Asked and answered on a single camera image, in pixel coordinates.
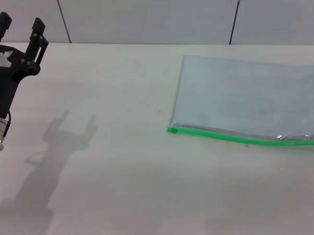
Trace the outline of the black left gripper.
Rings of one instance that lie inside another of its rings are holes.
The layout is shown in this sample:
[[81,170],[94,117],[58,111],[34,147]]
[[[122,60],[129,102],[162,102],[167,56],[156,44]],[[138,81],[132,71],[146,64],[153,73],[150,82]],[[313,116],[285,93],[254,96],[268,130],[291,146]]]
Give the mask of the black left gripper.
[[[7,12],[0,13],[0,42],[9,29],[12,18]],[[36,18],[30,42],[25,53],[10,46],[0,45],[0,53],[7,51],[11,54],[6,58],[11,62],[9,67],[0,67],[0,118],[5,119],[10,110],[11,103],[22,79],[31,75],[38,75],[40,64],[48,46],[44,37],[45,24]]]

